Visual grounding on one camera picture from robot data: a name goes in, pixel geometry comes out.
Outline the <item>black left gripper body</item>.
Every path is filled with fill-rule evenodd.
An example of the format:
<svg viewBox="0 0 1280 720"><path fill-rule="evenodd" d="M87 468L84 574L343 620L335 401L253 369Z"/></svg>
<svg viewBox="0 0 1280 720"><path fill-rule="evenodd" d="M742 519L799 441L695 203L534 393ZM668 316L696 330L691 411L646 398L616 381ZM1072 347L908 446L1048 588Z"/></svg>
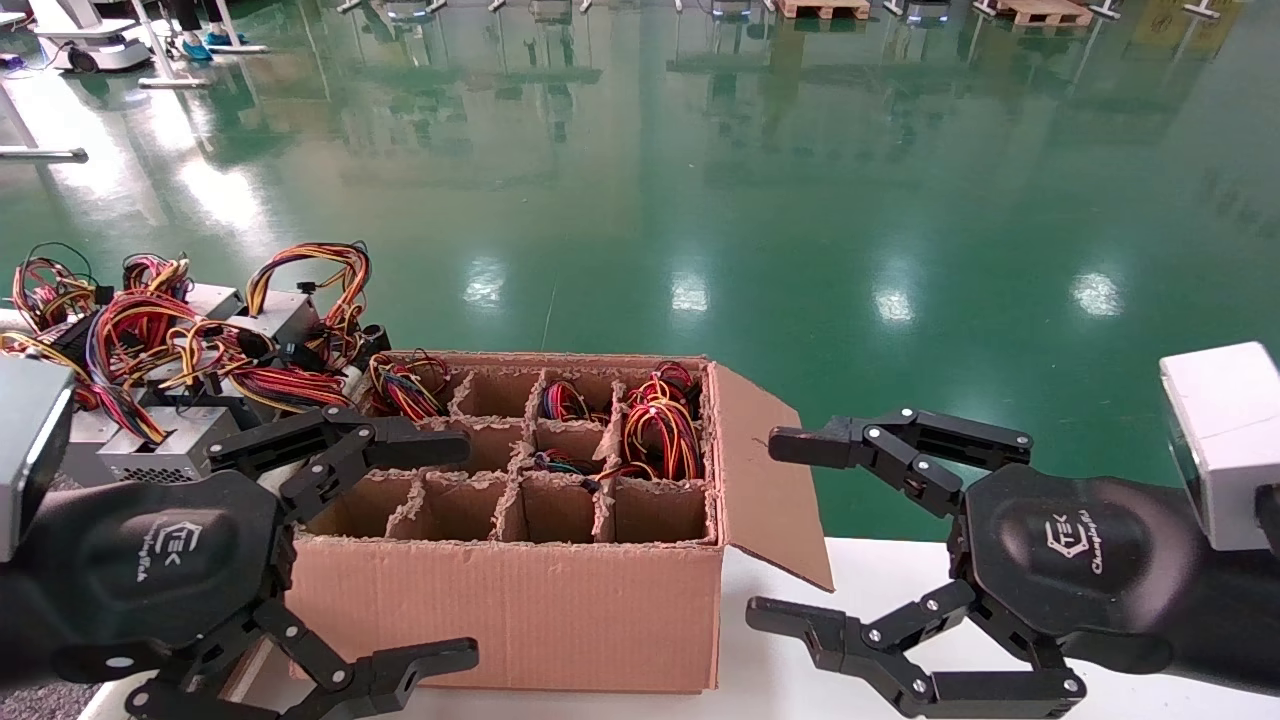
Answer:
<svg viewBox="0 0 1280 720"><path fill-rule="evenodd" d="M3 689L193 662L283 589L289 530L278 497L233 471L51 493L3 564Z"/></svg>

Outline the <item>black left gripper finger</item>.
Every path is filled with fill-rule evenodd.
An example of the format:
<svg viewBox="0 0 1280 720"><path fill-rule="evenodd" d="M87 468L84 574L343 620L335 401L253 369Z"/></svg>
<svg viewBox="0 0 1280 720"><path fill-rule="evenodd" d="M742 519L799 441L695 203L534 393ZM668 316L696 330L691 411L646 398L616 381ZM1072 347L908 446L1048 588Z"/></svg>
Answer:
<svg viewBox="0 0 1280 720"><path fill-rule="evenodd" d="M366 416L324 407L230 436L207 450L212 471L257 480L300 462L278 486L288 521L310 521L376 469L413 470L466 462L471 441L461 430L419 429L406 416Z"/></svg>
<svg viewBox="0 0 1280 720"><path fill-rule="evenodd" d="M283 712L188 691L200 664L173 662L125 700L134 719L364 719L398 712L424 678L477 666L479 646L462 637L379 650L348 664L311 632L282 601L257 603L242 625L248 639L265 635L314 682L314 688Z"/></svg>

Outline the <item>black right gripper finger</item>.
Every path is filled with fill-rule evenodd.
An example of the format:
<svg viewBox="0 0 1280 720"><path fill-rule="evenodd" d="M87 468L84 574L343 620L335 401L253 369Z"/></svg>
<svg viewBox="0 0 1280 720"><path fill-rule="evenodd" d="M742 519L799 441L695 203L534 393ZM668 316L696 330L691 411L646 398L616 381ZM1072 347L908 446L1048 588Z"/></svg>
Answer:
<svg viewBox="0 0 1280 720"><path fill-rule="evenodd" d="M750 598L745 610L751 629L801 641L817 669L865 682L906 719L1061 719L1084 700L1085 683L1056 642L1043 637L1009 637L1024 651L1027 670L928 673L909 659L909 650L968 618L988 626L995 611L984 592L964 580L872 623L763 596Z"/></svg>
<svg viewBox="0 0 1280 720"><path fill-rule="evenodd" d="M960 512L963 479L954 462L995 471L1030 461L1033 441L1020 430L905 407L877 418L832 416L819 430L776 427L768 452L778 462L864 468L936 518Z"/></svg>

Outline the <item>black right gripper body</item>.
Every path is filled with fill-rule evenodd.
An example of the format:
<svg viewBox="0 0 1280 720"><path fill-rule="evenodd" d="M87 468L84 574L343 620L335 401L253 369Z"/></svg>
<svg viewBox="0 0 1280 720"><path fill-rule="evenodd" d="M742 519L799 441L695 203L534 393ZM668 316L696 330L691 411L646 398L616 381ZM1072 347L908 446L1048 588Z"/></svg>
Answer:
<svg viewBox="0 0 1280 720"><path fill-rule="evenodd" d="M1185 495L1009 465L964 493L955 571L988 620L1111 671L1277 691L1277 559L1210 546Z"/></svg>

